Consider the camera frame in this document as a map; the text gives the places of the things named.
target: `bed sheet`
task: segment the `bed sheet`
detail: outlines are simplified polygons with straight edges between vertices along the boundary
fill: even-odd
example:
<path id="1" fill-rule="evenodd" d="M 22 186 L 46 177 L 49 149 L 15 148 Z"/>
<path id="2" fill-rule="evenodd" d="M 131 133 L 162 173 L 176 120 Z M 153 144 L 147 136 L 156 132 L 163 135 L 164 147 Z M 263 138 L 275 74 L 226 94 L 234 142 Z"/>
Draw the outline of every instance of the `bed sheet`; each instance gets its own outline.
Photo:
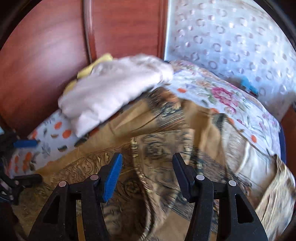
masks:
<path id="1" fill-rule="evenodd" d="M 187 61 L 171 62 L 175 74 L 165 88 L 180 98 L 189 99 L 198 105 L 226 113 L 235 127 L 265 154 L 280 156 L 278 121 L 254 97 L 218 78 L 208 70 Z M 123 107 L 112 118 L 129 108 Z M 74 135 L 70 120 L 61 110 L 54 112 L 30 135 L 38 140 L 36 148 L 17 149 L 7 168 L 10 177 L 32 174 L 36 169 L 55 161 L 84 143 L 104 124 L 82 138 Z"/>

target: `brown blanket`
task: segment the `brown blanket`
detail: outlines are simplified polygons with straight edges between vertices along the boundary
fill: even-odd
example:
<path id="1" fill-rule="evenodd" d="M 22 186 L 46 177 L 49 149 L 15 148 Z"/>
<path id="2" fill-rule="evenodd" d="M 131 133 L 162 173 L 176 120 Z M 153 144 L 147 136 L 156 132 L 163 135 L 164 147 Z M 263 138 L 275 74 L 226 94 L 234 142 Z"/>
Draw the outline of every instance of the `brown blanket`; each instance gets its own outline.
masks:
<path id="1" fill-rule="evenodd" d="M 29 233 L 61 180 L 83 181 L 115 152 L 123 154 L 123 169 L 113 197 L 103 205 L 111 240 L 184 240 L 193 205 L 180 193 L 171 163 L 175 152 L 212 181 L 235 180 L 256 209 L 269 240 L 275 240 L 291 219 L 295 181 L 281 160 L 260 153 L 226 115 L 213 114 L 159 88 L 85 144 L 38 170 L 44 184 L 25 190 L 14 208 L 25 231 Z M 215 202 L 211 240 L 216 238 L 218 210 Z"/>

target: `wooden headboard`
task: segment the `wooden headboard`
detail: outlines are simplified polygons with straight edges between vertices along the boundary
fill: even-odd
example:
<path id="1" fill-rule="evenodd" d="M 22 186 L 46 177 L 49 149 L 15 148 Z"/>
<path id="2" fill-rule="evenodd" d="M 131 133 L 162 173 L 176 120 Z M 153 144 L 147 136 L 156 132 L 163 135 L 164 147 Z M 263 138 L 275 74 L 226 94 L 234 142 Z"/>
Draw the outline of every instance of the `wooden headboard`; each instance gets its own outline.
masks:
<path id="1" fill-rule="evenodd" d="M 20 136 L 57 110 L 65 86 L 103 53 L 163 58 L 168 0 L 23 1 L 0 36 L 0 125 Z"/>

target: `patterned wallpaper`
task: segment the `patterned wallpaper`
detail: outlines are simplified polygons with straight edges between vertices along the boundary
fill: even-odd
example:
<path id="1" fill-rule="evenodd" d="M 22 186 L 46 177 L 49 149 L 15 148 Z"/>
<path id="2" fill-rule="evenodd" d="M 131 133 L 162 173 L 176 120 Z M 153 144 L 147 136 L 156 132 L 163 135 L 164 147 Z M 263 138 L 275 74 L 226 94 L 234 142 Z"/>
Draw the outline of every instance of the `patterned wallpaper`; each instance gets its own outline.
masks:
<path id="1" fill-rule="evenodd" d="M 185 59 L 239 86 L 246 76 L 258 100 L 281 120 L 296 100 L 296 53 L 253 0 L 170 0 L 166 60 Z"/>

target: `silver screw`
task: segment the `silver screw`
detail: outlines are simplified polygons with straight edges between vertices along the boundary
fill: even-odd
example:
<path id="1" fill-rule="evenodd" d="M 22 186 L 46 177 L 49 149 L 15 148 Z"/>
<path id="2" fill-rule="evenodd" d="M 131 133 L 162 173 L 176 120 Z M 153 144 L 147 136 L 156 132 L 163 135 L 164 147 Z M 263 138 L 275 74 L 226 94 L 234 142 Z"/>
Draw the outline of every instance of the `silver screw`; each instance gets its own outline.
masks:
<path id="1" fill-rule="evenodd" d="M 237 183 L 233 180 L 230 180 L 228 183 L 230 186 L 233 186 L 233 187 L 237 185 Z"/>
<path id="2" fill-rule="evenodd" d="M 99 176 L 97 174 L 91 175 L 91 180 L 97 180 Z"/>
<path id="3" fill-rule="evenodd" d="M 60 186 L 60 187 L 64 187 L 66 184 L 67 184 L 67 183 L 66 183 L 65 181 L 61 181 L 61 182 L 59 182 L 59 186 Z"/>
<path id="4" fill-rule="evenodd" d="M 202 180 L 205 179 L 205 177 L 204 177 L 204 175 L 198 174 L 198 175 L 196 176 L 196 179 L 202 181 Z"/>

